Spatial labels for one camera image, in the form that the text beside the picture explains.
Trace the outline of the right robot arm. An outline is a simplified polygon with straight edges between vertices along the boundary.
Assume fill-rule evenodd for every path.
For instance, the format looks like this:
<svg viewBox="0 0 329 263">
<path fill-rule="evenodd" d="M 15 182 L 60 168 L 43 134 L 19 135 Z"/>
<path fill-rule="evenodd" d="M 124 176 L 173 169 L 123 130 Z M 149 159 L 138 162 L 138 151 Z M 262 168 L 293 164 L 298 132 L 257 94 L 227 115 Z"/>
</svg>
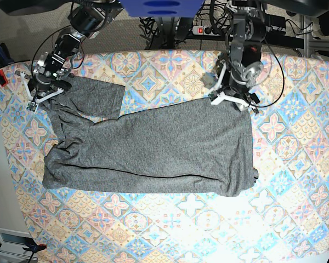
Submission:
<svg viewBox="0 0 329 263">
<path fill-rule="evenodd" d="M 36 112 L 39 105 L 71 89 L 66 81 L 74 69 L 73 62 L 79 55 L 84 59 L 82 42 L 91 38 L 107 23 L 110 23 L 123 10 L 120 1 L 72 1 L 78 4 L 71 6 L 68 17 L 70 24 L 57 31 L 59 34 L 53 50 L 44 53 L 38 60 L 32 59 L 30 75 L 20 75 L 27 92 L 26 109 Z"/>
</svg>

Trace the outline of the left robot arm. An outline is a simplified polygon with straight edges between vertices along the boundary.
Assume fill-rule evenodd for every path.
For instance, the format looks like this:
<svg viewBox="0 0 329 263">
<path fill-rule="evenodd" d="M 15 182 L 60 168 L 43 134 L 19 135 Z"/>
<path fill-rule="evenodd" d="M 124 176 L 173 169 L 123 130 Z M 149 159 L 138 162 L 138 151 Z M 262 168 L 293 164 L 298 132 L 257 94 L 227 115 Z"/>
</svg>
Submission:
<svg viewBox="0 0 329 263">
<path fill-rule="evenodd" d="M 212 105 L 229 101 L 240 111 L 250 108 L 258 114 L 260 100 L 249 91 L 264 68 L 261 57 L 266 36 L 265 5 L 261 1 L 228 1 L 223 5 L 228 26 L 214 17 L 215 6 L 211 1 L 209 20 L 225 40 L 226 52 L 218 57 L 218 79 L 207 95 Z"/>
</svg>

